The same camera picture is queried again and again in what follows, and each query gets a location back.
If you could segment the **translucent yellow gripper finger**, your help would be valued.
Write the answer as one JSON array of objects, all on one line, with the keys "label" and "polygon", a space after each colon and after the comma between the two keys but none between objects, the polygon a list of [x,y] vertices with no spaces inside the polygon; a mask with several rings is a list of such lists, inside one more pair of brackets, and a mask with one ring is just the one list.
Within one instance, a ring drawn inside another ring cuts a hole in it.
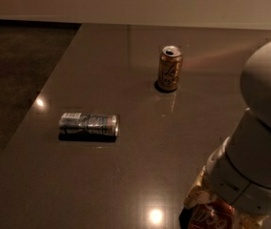
[{"label": "translucent yellow gripper finger", "polygon": [[244,213],[236,209],[234,211],[234,229],[261,229],[267,215]]},{"label": "translucent yellow gripper finger", "polygon": [[186,209],[192,209],[200,204],[211,203],[217,198],[218,196],[213,190],[210,179],[207,176],[206,167],[203,167],[192,184],[183,204]]}]

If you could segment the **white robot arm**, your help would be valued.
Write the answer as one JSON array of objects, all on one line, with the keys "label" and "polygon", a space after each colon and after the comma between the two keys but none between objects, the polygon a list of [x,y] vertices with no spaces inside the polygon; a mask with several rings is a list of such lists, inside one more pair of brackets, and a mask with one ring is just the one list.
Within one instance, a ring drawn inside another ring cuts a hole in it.
[{"label": "white robot arm", "polygon": [[193,183],[181,229],[261,229],[271,216],[271,42],[247,60],[240,92],[247,109]]}]

